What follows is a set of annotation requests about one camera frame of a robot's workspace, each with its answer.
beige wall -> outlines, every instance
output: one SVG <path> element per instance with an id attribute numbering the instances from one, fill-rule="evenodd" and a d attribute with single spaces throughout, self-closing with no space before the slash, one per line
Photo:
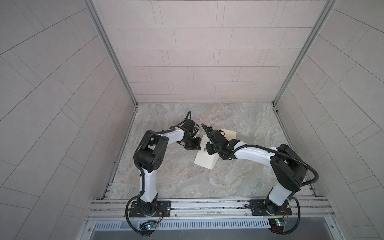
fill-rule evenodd
<path id="1" fill-rule="evenodd" d="M 384 2 L 339 0 L 277 104 L 349 239 L 384 239 Z"/>
<path id="2" fill-rule="evenodd" d="M 93 3 L 138 102 L 265 102 L 325 1 Z"/>
<path id="3" fill-rule="evenodd" d="M 0 239 L 75 237 L 133 107 L 81 0 L 2 1 Z"/>

metal bracket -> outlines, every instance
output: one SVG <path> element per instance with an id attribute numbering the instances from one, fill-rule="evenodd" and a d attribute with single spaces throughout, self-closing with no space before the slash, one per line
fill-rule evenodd
<path id="1" fill-rule="evenodd" d="M 163 210 L 163 213 L 164 213 L 163 217 L 170 216 L 170 204 L 171 204 L 171 201 L 157 201 L 156 207 Z M 129 212 L 129 217 L 146 217 L 143 213 L 139 212 L 137 201 L 132 202 L 131 209 L 133 211 Z M 160 213 L 156 211 L 155 214 L 151 217 L 160 217 Z"/>
<path id="2" fill-rule="evenodd" d="M 257 210 L 265 208 L 264 200 L 263 199 L 251 199 L 249 200 L 249 205 L 252 207 L 252 216 L 274 216 L 269 214 L 266 210 Z M 288 203 L 288 200 L 285 200 L 283 203 L 283 208 L 281 209 L 281 212 L 283 213 L 283 210 L 285 212 L 285 215 L 292 215 L 291 207 Z"/>

side wall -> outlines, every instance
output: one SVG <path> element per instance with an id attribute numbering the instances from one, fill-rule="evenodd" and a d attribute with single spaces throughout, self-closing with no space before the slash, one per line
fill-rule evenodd
<path id="1" fill-rule="evenodd" d="M 93 4 L 138 102 L 266 102 L 325 1 Z"/>
<path id="2" fill-rule="evenodd" d="M 0 238 L 71 239 L 133 108 L 81 0 L 2 1 Z"/>
<path id="3" fill-rule="evenodd" d="M 384 239 L 384 2 L 339 0 L 277 109 L 349 239 Z"/>

marble floor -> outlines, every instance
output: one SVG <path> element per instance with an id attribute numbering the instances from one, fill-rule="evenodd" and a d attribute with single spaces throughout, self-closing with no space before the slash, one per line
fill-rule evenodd
<path id="1" fill-rule="evenodd" d="M 188 111 L 192 120 L 214 129 L 237 132 L 237 139 L 266 147 L 287 144 L 270 103 L 202 103 L 139 105 L 119 167 L 108 194 L 109 199 L 129 199 L 140 191 L 139 171 L 133 153 L 144 133 L 160 131 L 181 122 Z M 202 137 L 200 128 L 197 136 Z M 267 196 L 276 183 L 271 168 L 256 162 L 219 158 L 214 169 L 194 164 L 197 151 L 178 144 L 167 147 L 157 173 L 159 198 Z M 310 195 L 308 186 L 297 195 Z"/>

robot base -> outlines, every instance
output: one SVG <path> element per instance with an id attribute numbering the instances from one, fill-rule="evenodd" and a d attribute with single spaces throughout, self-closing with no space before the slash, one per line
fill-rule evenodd
<path id="1" fill-rule="evenodd" d="M 264 200 L 262 199 L 251 199 L 249 200 L 249 205 L 251 206 L 252 216 L 273 216 L 269 214 L 266 210 L 258 210 L 264 209 Z M 288 200 L 285 200 L 285 202 L 282 205 L 281 213 L 283 215 L 283 210 L 285 211 L 285 215 L 292 215 L 291 207 L 289 206 Z"/>
<path id="2" fill-rule="evenodd" d="M 164 216 L 170 216 L 170 201 L 157 201 L 156 207 L 163 210 Z M 137 206 L 137 201 L 132 202 L 131 209 L 132 212 L 129 212 L 129 217 L 146 217 L 143 213 L 139 212 L 139 207 Z M 156 211 L 151 217 L 160 217 L 160 213 Z"/>

